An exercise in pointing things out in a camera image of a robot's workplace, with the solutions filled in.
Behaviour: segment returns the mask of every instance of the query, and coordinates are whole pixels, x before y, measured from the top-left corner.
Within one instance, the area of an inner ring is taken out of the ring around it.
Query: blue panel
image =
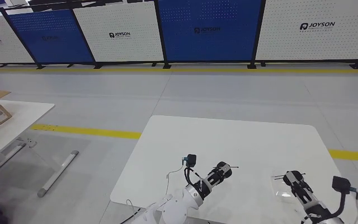
[[[250,60],[261,0],[159,0],[168,60]]]
[[[92,62],[70,10],[9,17],[39,63]]]

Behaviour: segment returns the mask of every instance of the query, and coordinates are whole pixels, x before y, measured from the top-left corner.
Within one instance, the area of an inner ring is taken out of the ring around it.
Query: partition panel
[[[169,61],[250,60],[261,0],[159,0]]]
[[[97,62],[163,60],[154,2],[74,9]]]
[[[357,0],[266,0],[256,60],[358,58]]]
[[[39,63],[92,62],[70,10],[9,15]]]
[[[0,16],[0,63],[34,63],[3,16]]]

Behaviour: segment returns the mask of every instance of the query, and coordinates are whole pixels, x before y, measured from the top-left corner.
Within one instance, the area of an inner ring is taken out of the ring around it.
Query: black metal frame
[[[256,69],[255,60],[258,48],[258,41],[260,40],[260,32],[262,27],[263,14],[265,13],[266,0],[261,0],[260,12],[258,13],[255,43],[252,50],[252,58],[250,64],[247,66],[248,69]]]
[[[261,66],[265,67],[266,63],[315,63],[315,62],[344,62],[344,63],[354,63],[354,64],[350,64],[350,66],[353,69],[358,69],[358,59],[329,59],[329,60],[256,60],[256,54],[257,54],[257,48],[258,48],[258,42],[260,39],[260,32],[261,32],[261,27],[262,27],[262,21],[263,21],[263,16],[265,13],[265,5],[266,5],[266,0],[261,0],[261,6],[260,6],[260,11],[258,14],[258,21],[257,21],[257,28],[256,28],[256,34],[255,34],[255,42],[254,42],[254,47],[253,47],[253,51],[252,51],[252,57],[251,60],[168,60],[167,59],[167,53],[166,53],[166,47],[165,47],[165,42],[164,42],[164,34],[163,34],[163,28],[162,28],[162,21],[161,21],[161,17],[160,17],[160,13],[159,13],[159,3],[158,0],[154,0],[154,6],[155,6],[155,11],[156,11],[156,17],[157,17],[157,22],[158,22],[158,31],[159,31],[159,35],[160,35],[160,39],[161,39],[161,47],[162,47],[162,52],[163,52],[163,59],[161,61],[127,61],[127,62],[97,62],[93,56],[93,53],[91,51],[90,46],[88,45],[88,42],[86,40],[86,37],[84,36],[84,33],[82,31],[81,26],[79,25],[79,22],[76,18],[76,15],[74,14],[73,11],[73,3],[76,2],[81,2],[81,3],[86,3],[86,2],[102,2],[103,0],[84,0],[84,1],[72,1],[72,0],[64,0],[64,2],[57,2],[57,3],[49,3],[49,4],[38,4],[38,5],[32,5],[32,6],[21,6],[21,7],[14,7],[14,8],[0,8],[1,14],[4,16],[4,18],[6,19],[6,21],[8,22],[8,24],[10,25],[11,29],[14,31],[14,33],[16,34],[16,36],[18,37],[18,39],[20,40],[20,42],[22,43],[22,45],[25,47],[25,49],[27,50],[27,52],[29,53],[29,55],[32,57],[32,59],[34,60],[34,63],[2,63],[2,66],[0,67],[4,67],[8,64],[35,64],[37,65],[37,69],[42,69],[44,68],[43,64],[68,64],[68,67],[71,67],[73,64],[85,64],[85,65],[94,65],[94,69],[99,69],[102,66],[106,66],[106,65],[121,65],[121,64],[146,64],[146,63],[151,63],[152,67],[156,66],[157,63],[164,63],[163,69],[169,69],[171,67],[171,65],[169,63],[249,63],[249,65],[247,66],[248,69],[255,69],[256,65],[255,63],[261,63]],[[81,33],[82,39],[84,41],[84,43],[86,44],[87,50],[89,51],[91,58],[92,58],[92,62],[58,62],[58,63],[39,63],[36,61],[34,55],[32,54],[32,52],[29,50],[29,48],[27,47],[27,45],[25,44],[24,40],[20,37],[19,33],[17,32],[17,30],[15,29],[15,27],[13,26],[8,14],[7,14],[7,10],[17,10],[17,9],[22,9],[22,8],[33,8],[33,7],[44,7],[44,6],[56,6],[59,4],[66,4],[68,5],[68,9],[71,11],[71,14],[73,15],[75,22],[77,24],[78,30]]]
[[[166,51],[166,45],[164,42],[163,27],[162,27],[161,14],[159,13],[158,0],[154,0],[154,7],[156,8],[158,31],[159,31],[159,36],[161,38],[161,45],[162,45],[162,52],[163,52],[163,59],[164,59],[163,69],[170,69],[172,66],[168,63],[168,59],[167,59],[167,51]]]
[[[161,20],[159,16],[159,10],[157,10],[158,7],[158,0],[154,0],[154,5],[156,7],[156,15],[157,15],[157,21],[158,21],[158,30],[159,30],[159,34],[161,36],[161,44],[162,44],[162,50],[163,50],[163,58],[164,60],[160,60],[160,61],[153,61],[153,60],[149,60],[149,61],[127,61],[127,62],[97,62],[93,56],[92,50],[90,48],[90,46],[88,45],[88,42],[86,40],[86,37],[84,36],[84,33],[82,31],[81,26],[79,25],[79,22],[76,18],[76,15],[74,14],[73,11],[73,3],[76,2],[81,2],[81,3],[86,3],[86,2],[102,2],[102,0],[84,0],[84,1],[71,1],[71,0],[64,0],[64,2],[57,2],[57,3],[49,3],[49,4],[38,4],[38,5],[31,5],[31,6],[21,6],[21,7],[14,7],[14,8],[1,8],[1,13],[4,15],[4,18],[6,19],[6,21],[9,23],[11,29],[15,32],[16,36],[19,38],[20,42],[22,43],[22,45],[25,47],[25,49],[27,50],[27,52],[30,54],[30,56],[32,57],[32,59],[34,60],[35,63],[3,63],[3,66],[6,66],[8,64],[36,64],[38,69],[42,69],[44,68],[44,66],[42,66],[42,64],[67,64],[68,68],[73,66],[74,64],[84,64],[84,65],[94,65],[94,69],[99,69],[102,66],[106,66],[106,65],[122,65],[122,64],[152,64],[152,66],[156,65],[157,63],[164,63],[164,67],[163,68],[170,68],[171,65],[168,64],[167,62],[167,57],[166,57],[166,53],[165,53],[165,45],[164,45],[164,38],[163,38],[163,32],[162,32],[162,27],[161,27]],[[17,30],[14,28],[11,20],[8,18],[8,14],[6,13],[7,10],[19,10],[22,8],[34,8],[34,7],[44,7],[44,6],[56,6],[56,5],[67,5],[68,9],[71,11],[72,16],[74,17],[74,20],[76,22],[76,25],[78,27],[79,32],[81,33],[82,39],[87,47],[87,50],[89,51],[91,58],[92,58],[92,62],[43,62],[43,63],[38,63],[34,57],[34,55],[32,54],[32,52],[30,52],[29,48],[27,47],[27,45],[25,44],[25,42],[23,41],[23,39],[19,36]]]

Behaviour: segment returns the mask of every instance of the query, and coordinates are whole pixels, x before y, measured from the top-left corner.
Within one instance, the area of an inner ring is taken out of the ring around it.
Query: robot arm
[[[163,207],[163,212],[159,224],[183,224],[186,221],[188,209],[198,210],[213,187],[232,174],[230,166],[225,162],[220,162],[205,179],[200,179],[193,184],[189,178],[190,170],[192,171],[187,164],[185,174],[188,185],[178,190],[175,194],[176,197],[167,194],[164,198],[146,208],[146,211],[137,217],[132,224],[157,224],[154,214],[160,207]]]
[[[311,187],[304,181],[302,174],[298,171],[287,171],[283,177],[284,182],[291,187],[291,191],[298,201],[302,204],[307,216],[312,224],[343,224],[338,217],[344,209],[346,194],[350,193],[351,184],[345,178],[333,177],[332,188],[341,193],[339,209],[331,214],[328,208],[319,201],[314,195]]]

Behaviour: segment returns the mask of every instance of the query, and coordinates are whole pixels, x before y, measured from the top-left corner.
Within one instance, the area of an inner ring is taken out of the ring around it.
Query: floor marking
[[[140,132],[125,132],[122,130],[105,130],[94,128],[79,128],[69,126],[58,126],[48,124],[35,124],[31,127],[31,130],[44,130],[50,132],[63,132],[71,134],[87,134],[92,136],[104,136],[112,138],[129,138],[139,139]],[[339,158],[342,160],[358,160],[358,152],[346,151],[346,150],[328,150],[332,158]]]
[[[247,72],[247,73],[358,73],[358,69],[244,69],[244,68],[0,68],[0,72]]]
[[[340,158],[342,160],[358,160],[358,152],[346,150],[328,150],[332,158]]]
[[[121,130],[104,130],[94,128],[78,128],[58,125],[47,124],[35,124],[31,127],[31,130],[45,130],[50,132],[63,132],[71,134],[88,134],[92,136],[105,136],[112,138],[130,138],[139,139],[141,133],[139,132],[125,132]]]

